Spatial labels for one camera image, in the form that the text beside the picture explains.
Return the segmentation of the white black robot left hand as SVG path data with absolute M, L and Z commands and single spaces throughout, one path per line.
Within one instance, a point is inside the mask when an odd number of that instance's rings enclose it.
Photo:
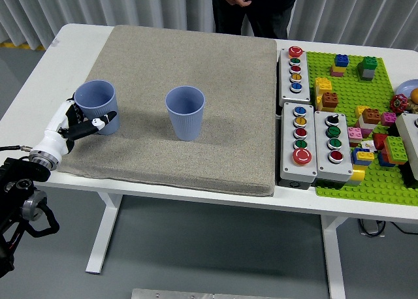
M 109 129 L 118 115 L 117 108 L 88 119 L 74 99 L 66 100 L 44 131 L 44 138 L 29 153 L 29 160 L 55 170 L 62 157 L 74 148 L 74 141 Z

